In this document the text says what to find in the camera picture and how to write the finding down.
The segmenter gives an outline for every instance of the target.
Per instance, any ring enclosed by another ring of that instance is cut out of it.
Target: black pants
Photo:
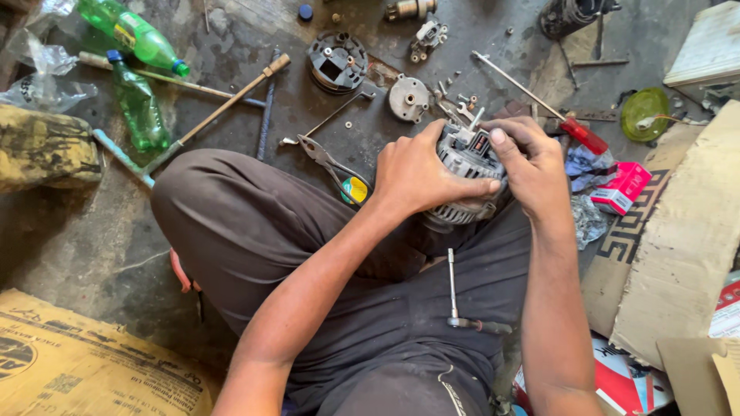
[[[280,281],[354,214],[298,178],[225,150],[193,150],[175,159],[157,178],[152,210],[189,276],[239,335]],[[411,218],[349,280],[297,357],[288,393],[328,383],[338,372],[415,338],[472,350],[495,371],[502,363],[501,336],[446,323],[447,262],[419,273],[428,256],[446,255],[448,247],[456,252],[460,317],[516,323],[531,248],[529,221],[519,204],[446,235]]]

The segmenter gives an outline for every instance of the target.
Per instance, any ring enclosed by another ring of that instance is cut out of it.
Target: cardboard box
[[[665,373],[638,364],[629,353],[609,346],[606,338],[591,334],[596,369],[596,394],[607,416],[648,415],[673,402]],[[514,397],[530,416],[532,411],[523,367],[514,378]]]
[[[206,416],[220,381],[197,362],[17,290],[0,294],[3,415]]]
[[[581,292],[588,325],[605,337],[611,336],[645,224],[668,180],[703,129],[676,124],[661,136],[658,147],[651,150],[642,163],[652,173],[652,178],[627,214],[614,221],[583,276]]]
[[[599,185],[591,193],[591,201],[601,211],[624,215],[640,196],[653,175],[637,162],[617,162],[616,177]]]
[[[610,343],[658,369],[662,338],[706,337],[740,244],[740,101],[686,152],[645,225]]]
[[[740,415],[740,340],[666,338],[658,349],[682,416]]]

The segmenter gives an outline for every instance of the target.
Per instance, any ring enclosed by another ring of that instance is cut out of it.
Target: alternator housing
[[[440,205],[424,212],[424,224],[438,232],[452,231],[453,226],[485,220],[494,215],[497,202],[507,188],[506,169],[488,143],[488,132],[446,124],[437,142],[437,156],[455,175],[463,178],[494,178],[501,181],[493,195],[467,198]]]

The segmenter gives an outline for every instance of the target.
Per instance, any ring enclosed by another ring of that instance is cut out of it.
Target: screwdriver
[[[479,54],[476,51],[473,51],[473,55],[475,55],[478,59],[485,62],[489,67],[495,69],[499,74],[503,75],[511,81],[512,84],[516,85],[521,91],[523,91],[525,94],[532,97],[533,100],[537,101],[537,103],[544,108],[546,108],[550,113],[553,113],[557,118],[560,119],[560,128],[565,130],[569,135],[573,136],[577,141],[580,141],[583,143],[584,146],[586,146],[591,152],[593,152],[594,155],[601,155],[603,152],[606,152],[609,149],[609,145],[606,144],[605,141],[602,140],[599,136],[596,135],[596,133],[592,132],[582,124],[580,124],[574,117],[564,117],[562,114],[558,113],[553,109],[553,107],[548,106],[545,104],[545,102],[541,99],[539,99],[536,95],[534,95],[530,90],[527,90],[524,88],[520,83],[518,83],[514,78],[510,77],[509,74],[505,73],[501,68],[497,67],[493,62],[489,61],[485,56]]]

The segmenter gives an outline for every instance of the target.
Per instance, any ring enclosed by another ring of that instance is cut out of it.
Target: crushed green bottle
[[[77,11],[95,28],[121,42],[140,61],[186,76],[190,68],[151,24],[116,0],[79,0]]]
[[[147,80],[131,71],[117,50],[109,50],[107,55],[113,65],[113,89],[131,130],[134,147],[139,152],[165,150],[169,147],[169,133]]]

